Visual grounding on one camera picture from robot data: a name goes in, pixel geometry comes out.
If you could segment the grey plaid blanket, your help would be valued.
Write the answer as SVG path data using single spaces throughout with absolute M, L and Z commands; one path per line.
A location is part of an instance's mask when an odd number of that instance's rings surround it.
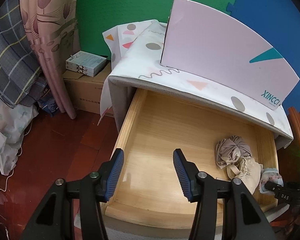
M 23 27 L 20 0 L 0 7 L 0 99 L 9 107 L 30 107 L 47 86 Z

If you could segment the wooden top drawer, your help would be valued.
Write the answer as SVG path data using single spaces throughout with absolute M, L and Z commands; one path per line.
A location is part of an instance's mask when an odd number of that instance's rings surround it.
M 238 117 L 138 89 L 110 161 L 80 185 L 83 239 L 108 239 L 105 218 L 158 237 L 275 239 L 271 196 L 249 191 L 216 164 L 216 146 L 240 136 L 264 168 L 277 167 L 273 133 Z

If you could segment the orange wooden bed frame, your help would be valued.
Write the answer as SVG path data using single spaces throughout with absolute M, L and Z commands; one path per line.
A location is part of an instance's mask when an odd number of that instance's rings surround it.
M 288 121 L 294 139 L 277 151 L 279 172 L 285 182 L 300 184 L 300 113 L 294 107 L 288 109 Z

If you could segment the blue packet on floor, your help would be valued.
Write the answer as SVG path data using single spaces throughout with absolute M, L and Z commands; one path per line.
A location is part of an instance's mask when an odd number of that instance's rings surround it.
M 58 112 L 58 106 L 54 98 L 48 98 L 47 100 L 40 99 L 38 100 L 38 106 L 51 117 L 55 116 Z

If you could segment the blue floral trim underwear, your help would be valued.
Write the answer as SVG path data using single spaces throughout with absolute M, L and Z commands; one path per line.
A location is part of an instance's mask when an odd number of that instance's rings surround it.
M 280 186 L 284 185 L 282 176 L 279 174 L 279 171 L 277 168 L 262 169 L 260 183 L 259 183 L 259 192 L 261 194 L 274 195 L 274 193 L 272 191 L 266 189 L 265 184 L 267 182 L 275 183 Z

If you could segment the pink floral curtain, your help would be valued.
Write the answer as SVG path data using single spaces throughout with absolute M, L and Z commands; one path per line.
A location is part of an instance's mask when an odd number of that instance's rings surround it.
M 23 26 L 59 110 L 76 113 L 63 80 L 66 60 L 79 51 L 77 0 L 20 0 Z

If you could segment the brown cardboard box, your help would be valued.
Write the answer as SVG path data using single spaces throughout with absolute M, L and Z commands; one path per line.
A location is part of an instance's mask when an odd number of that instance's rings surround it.
M 75 109 L 100 114 L 100 97 L 110 72 L 111 62 L 94 77 L 70 70 L 64 72 L 64 83 Z

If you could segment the grey beige rolled underwear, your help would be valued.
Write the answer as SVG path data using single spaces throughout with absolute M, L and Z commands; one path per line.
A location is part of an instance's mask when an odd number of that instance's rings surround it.
M 220 169 L 237 163 L 241 158 L 251 158 L 252 156 L 250 146 L 240 136 L 232 135 L 216 144 L 215 159 L 216 165 Z

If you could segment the pink XINCCI shoe box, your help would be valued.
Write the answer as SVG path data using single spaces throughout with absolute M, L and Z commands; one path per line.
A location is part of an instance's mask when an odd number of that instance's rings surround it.
M 174 0 L 161 61 L 229 86 L 277 109 L 300 80 L 262 36 L 233 17 Z

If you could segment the white teal mask box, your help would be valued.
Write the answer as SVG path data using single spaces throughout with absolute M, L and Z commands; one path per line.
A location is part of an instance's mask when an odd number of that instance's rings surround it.
M 94 77 L 105 64 L 105 57 L 79 51 L 66 60 L 65 67 L 66 70 Z

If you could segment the white patterned cover cloth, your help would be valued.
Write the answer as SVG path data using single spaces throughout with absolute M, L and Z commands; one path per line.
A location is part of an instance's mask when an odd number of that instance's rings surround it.
M 120 128 L 132 89 L 170 93 L 239 116 L 272 131 L 285 143 L 293 140 L 283 107 L 272 110 L 251 97 L 216 81 L 161 61 L 167 25 L 158 20 L 117 25 L 102 33 L 111 52 L 111 72 L 100 98 L 100 114 L 113 110 Z

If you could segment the beige lace bra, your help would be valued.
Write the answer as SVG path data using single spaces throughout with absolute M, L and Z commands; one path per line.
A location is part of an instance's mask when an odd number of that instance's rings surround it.
M 255 161 L 253 157 L 243 158 L 238 165 L 228 165 L 227 175 L 230 179 L 240 179 L 251 194 L 254 194 L 261 178 L 263 165 Z

